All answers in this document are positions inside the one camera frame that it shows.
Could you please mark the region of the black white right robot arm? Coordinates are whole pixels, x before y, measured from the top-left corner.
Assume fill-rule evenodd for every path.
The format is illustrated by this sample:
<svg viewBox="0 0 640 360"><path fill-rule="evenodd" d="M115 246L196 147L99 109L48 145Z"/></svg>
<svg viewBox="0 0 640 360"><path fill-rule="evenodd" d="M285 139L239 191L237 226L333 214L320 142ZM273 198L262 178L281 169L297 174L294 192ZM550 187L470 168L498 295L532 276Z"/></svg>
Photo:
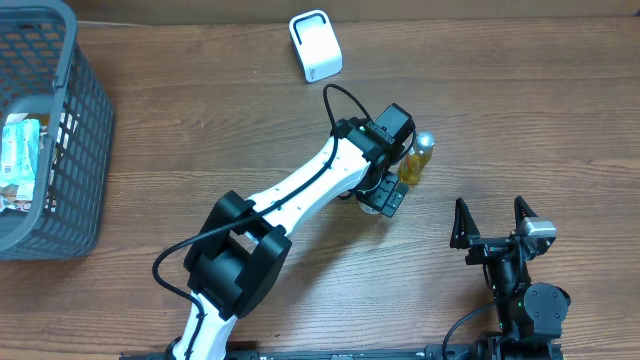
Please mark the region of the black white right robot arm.
<svg viewBox="0 0 640 360"><path fill-rule="evenodd" d="M515 229L503 237L480 234L461 198L455 203L450 246L466 250L465 262L480 265L493 300L466 314L448 330L441 345L444 358L449 341L465 322L494 308L499 329L487 332L469 347L468 359L562 359L562 323L571 305L570 295L553 284L534 283L527 263L545 254L557 236L553 222L538 216L518 196L514 199Z"/></svg>

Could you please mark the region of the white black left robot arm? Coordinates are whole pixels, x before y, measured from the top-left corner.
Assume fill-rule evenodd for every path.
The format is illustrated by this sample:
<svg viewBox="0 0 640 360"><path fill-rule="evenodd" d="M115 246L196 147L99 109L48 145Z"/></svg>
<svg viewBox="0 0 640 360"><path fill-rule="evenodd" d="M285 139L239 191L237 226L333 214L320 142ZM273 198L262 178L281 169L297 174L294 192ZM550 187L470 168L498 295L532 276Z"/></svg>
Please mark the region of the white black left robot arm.
<svg viewBox="0 0 640 360"><path fill-rule="evenodd" d="M414 140L408 115L333 121L323 148L284 180L248 198L222 196L200 233L178 245L188 251L188 288L180 295L191 312L164 358L225 358L236 321L275 284L291 235L333 199L355 196L370 212L393 217L408 188L390 168Z"/></svg>

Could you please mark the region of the green lid white jar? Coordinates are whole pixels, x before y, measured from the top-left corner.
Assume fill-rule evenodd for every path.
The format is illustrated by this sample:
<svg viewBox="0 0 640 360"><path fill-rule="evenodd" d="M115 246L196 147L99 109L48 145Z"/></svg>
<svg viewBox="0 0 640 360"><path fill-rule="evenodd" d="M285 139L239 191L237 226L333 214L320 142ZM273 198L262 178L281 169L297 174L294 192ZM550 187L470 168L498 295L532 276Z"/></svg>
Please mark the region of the green lid white jar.
<svg viewBox="0 0 640 360"><path fill-rule="evenodd" d="M370 204L363 201L358 201L360 209L370 215L379 215L381 213L380 208L375 204Z"/></svg>

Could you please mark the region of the teal wet wipes pack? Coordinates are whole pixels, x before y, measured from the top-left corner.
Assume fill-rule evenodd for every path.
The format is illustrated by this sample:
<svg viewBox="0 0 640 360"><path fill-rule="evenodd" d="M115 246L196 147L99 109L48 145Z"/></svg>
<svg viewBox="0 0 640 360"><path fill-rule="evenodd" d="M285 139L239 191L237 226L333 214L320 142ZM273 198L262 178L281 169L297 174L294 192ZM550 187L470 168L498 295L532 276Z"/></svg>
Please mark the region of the teal wet wipes pack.
<svg viewBox="0 0 640 360"><path fill-rule="evenodd" d="M2 132L1 186L34 184L38 167L40 123L25 119Z"/></svg>

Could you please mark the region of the yellow liquid bottle silver cap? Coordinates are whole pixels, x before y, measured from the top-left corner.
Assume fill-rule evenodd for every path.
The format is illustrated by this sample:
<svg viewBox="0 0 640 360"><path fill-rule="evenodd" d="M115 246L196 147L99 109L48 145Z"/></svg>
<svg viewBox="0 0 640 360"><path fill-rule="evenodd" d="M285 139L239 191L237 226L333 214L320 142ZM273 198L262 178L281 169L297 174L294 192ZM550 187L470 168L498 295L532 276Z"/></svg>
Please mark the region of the yellow liquid bottle silver cap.
<svg viewBox="0 0 640 360"><path fill-rule="evenodd" d="M398 169L399 179L409 185L417 185L421 174L431 160L435 146L435 136L431 132L420 132L408 154Z"/></svg>

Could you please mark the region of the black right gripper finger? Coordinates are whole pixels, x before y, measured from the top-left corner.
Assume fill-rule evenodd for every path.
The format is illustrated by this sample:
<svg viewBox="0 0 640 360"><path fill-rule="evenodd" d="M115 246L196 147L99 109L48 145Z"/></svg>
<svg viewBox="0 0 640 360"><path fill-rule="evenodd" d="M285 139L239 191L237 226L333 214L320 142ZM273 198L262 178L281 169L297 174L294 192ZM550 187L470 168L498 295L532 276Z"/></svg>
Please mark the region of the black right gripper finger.
<svg viewBox="0 0 640 360"><path fill-rule="evenodd" d="M514 215L516 228L521 228L526 219L538 217L522 196L514 199Z"/></svg>
<svg viewBox="0 0 640 360"><path fill-rule="evenodd" d="M450 237L450 247L468 249L480 239L480 232L465 201L459 197L455 202L454 224Z"/></svg>

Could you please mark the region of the brown snack pouch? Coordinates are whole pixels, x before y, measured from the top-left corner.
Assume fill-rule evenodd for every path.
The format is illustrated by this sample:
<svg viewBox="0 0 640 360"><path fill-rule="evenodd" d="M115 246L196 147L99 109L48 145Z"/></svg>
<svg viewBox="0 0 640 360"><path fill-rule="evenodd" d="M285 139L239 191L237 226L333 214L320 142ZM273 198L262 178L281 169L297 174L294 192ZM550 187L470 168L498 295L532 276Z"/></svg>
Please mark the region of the brown snack pouch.
<svg viewBox="0 0 640 360"><path fill-rule="evenodd" d="M1 188L1 212L13 210L28 212L34 196L34 183L10 184Z"/></svg>

